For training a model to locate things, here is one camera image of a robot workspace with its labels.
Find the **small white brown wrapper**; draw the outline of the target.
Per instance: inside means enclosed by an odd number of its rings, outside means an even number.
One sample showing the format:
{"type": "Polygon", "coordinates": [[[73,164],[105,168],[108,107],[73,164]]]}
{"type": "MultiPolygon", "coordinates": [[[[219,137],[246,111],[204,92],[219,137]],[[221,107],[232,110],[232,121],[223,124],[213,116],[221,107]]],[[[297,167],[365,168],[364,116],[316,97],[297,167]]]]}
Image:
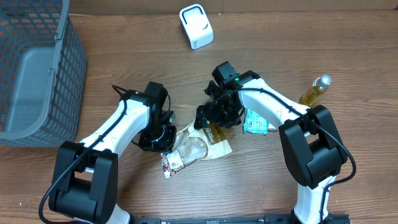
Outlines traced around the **small white brown wrapper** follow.
{"type": "Polygon", "coordinates": [[[187,157],[179,151],[173,151],[170,154],[162,153],[161,162],[164,176],[169,179],[185,167],[187,157]]]}

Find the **teal wipes packet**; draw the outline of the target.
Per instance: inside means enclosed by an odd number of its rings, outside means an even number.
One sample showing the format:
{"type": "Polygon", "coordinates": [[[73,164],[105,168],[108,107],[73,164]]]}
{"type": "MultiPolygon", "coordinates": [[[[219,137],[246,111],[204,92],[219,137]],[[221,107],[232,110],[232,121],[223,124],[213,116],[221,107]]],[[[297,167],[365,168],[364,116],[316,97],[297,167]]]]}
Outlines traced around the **teal wipes packet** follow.
{"type": "Polygon", "coordinates": [[[268,133],[268,122],[256,112],[245,109],[245,119],[243,124],[244,132],[251,134],[264,134],[268,133]]]}

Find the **brown snack pouch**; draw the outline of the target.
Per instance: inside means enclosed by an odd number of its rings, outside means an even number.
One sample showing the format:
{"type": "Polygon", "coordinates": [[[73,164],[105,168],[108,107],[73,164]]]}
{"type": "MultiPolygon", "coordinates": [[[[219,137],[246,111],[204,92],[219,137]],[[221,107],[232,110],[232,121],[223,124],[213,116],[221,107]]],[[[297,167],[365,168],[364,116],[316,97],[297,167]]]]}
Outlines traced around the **brown snack pouch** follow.
{"type": "Polygon", "coordinates": [[[173,151],[177,151],[184,165],[196,160],[210,160],[232,152],[229,142],[218,124],[195,129],[194,121],[177,133],[173,151]]]}

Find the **yellow liquid bottle grey cap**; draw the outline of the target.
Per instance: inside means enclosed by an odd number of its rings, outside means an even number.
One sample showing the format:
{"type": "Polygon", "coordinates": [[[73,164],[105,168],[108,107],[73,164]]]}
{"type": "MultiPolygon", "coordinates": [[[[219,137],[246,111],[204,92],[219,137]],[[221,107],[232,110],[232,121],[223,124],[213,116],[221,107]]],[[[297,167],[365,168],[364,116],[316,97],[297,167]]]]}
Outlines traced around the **yellow liquid bottle grey cap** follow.
{"type": "Polygon", "coordinates": [[[312,83],[311,87],[299,99],[299,103],[314,107],[315,102],[324,94],[332,84],[332,78],[329,75],[322,75],[312,83]]]}

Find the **teal tissue pack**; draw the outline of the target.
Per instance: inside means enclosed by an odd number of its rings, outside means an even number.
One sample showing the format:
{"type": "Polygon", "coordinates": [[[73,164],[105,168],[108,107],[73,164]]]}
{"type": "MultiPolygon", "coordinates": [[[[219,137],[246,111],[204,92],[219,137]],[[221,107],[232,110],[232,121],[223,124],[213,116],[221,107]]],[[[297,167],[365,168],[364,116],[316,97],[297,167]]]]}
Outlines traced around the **teal tissue pack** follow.
{"type": "Polygon", "coordinates": [[[275,126],[273,126],[270,122],[267,122],[267,129],[269,130],[269,131],[277,131],[278,129],[275,127],[275,126]]]}

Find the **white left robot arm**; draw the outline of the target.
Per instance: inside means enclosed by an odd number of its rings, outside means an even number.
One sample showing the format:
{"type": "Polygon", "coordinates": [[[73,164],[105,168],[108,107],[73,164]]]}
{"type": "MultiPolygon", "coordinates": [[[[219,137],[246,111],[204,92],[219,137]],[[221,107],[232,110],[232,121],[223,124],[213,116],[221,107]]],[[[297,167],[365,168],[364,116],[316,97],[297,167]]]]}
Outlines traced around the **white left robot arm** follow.
{"type": "Polygon", "coordinates": [[[52,184],[39,205],[44,223],[49,222],[46,203],[72,223],[134,223],[134,216],[117,205],[121,154],[135,136],[143,151],[172,152],[177,130],[174,112],[162,109],[170,101],[166,88],[156,82],[143,92],[113,88],[120,95],[116,111],[93,134],[59,147],[52,184]]]}

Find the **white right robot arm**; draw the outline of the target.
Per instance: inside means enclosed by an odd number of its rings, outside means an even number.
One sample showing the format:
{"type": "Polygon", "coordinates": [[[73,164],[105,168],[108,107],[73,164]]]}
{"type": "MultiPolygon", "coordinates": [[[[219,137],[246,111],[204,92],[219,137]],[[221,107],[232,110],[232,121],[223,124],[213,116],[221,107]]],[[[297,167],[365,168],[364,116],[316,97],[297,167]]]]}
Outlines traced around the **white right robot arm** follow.
{"type": "Polygon", "coordinates": [[[331,113],[324,106],[296,103],[254,71],[238,73],[229,62],[218,65],[212,76],[205,89],[212,101],[197,108],[195,129],[239,125],[244,110],[259,114],[277,128],[285,164],[298,183],[291,213],[265,215],[259,223],[349,223],[348,215],[327,209],[330,187],[348,160],[331,113]]]}

